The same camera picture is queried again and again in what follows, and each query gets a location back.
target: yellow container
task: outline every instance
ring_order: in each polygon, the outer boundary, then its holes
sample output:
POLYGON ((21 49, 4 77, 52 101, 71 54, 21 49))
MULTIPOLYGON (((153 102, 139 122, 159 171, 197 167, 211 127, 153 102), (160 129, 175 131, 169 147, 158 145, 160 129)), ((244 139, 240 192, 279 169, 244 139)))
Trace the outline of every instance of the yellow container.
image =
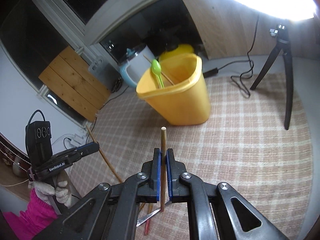
POLYGON ((208 120, 210 102, 202 74, 201 58, 181 54, 161 62, 164 76, 161 89, 151 71, 145 71, 137 85, 138 97, 145 100, 172 125, 194 125, 208 120))

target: gloved hand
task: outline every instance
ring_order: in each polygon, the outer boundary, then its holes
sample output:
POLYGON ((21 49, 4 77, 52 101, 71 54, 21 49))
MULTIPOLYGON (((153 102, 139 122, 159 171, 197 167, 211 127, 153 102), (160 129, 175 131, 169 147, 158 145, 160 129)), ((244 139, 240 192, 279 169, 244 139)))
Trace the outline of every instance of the gloved hand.
POLYGON ((35 187, 37 197, 40 198, 43 202, 51 205, 48 196, 55 195, 54 187, 41 181, 35 181, 33 183, 33 186, 35 187))
POLYGON ((59 203, 64 204, 66 207, 71 207, 71 190, 68 184, 68 175, 62 171, 57 176, 57 188, 55 195, 59 203))

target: green plastic spoon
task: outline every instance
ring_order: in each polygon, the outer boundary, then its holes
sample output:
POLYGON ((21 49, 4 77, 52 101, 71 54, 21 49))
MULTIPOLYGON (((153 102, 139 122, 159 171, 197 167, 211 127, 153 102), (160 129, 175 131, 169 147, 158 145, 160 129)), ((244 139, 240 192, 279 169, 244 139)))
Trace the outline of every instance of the green plastic spoon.
POLYGON ((161 79, 161 66, 156 59, 153 59, 151 62, 151 70, 153 74, 158 78, 161 88, 164 88, 164 85, 161 79))

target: checkered tablecloth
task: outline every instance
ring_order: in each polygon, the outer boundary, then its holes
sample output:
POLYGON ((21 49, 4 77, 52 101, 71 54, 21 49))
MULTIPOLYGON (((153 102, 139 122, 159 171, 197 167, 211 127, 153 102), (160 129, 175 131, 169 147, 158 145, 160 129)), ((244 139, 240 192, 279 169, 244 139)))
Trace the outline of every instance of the checkered tablecloth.
MULTIPOLYGON (((246 81, 250 86, 255 77, 246 81)), ((313 163, 309 129, 295 93, 289 130, 284 129, 285 76, 267 74, 249 99, 228 77, 206 79, 209 120, 195 126, 171 126, 133 93, 110 101, 93 130, 101 149, 126 179, 140 171, 160 147, 167 127, 167 147, 176 160, 204 182, 230 183, 290 239, 300 232, 311 191, 313 163)), ((99 153, 74 164, 70 178, 81 195, 100 182, 117 180, 99 153)), ((144 226, 136 239, 189 239, 186 204, 172 204, 144 226)))

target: metal bolt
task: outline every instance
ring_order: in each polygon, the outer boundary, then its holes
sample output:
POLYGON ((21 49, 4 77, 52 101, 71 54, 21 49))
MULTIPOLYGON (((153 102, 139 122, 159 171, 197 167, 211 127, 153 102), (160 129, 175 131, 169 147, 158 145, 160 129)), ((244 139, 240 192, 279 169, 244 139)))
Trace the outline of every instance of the metal bolt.
POLYGON ((183 177, 184 179, 190 179, 192 177, 192 174, 189 172, 184 172, 181 174, 181 177, 183 177))
POLYGON ((139 172, 137 174, 138 179, 145 179, 147 177, 147 175, 144 172, 139 172))
POLYGON ((223 190, 227 190, 230 188, 230 185, 226 182, 221 182, 221 183, 219 183, 219 187, 223 190))
POLYGON ((100 190, 107 190, 107 189, 109 188, 109 186, 110 186, 110 185, 109 185, 108 183, 102 182, 102 183, 99 184, 98 188, 99 188, 100 190))

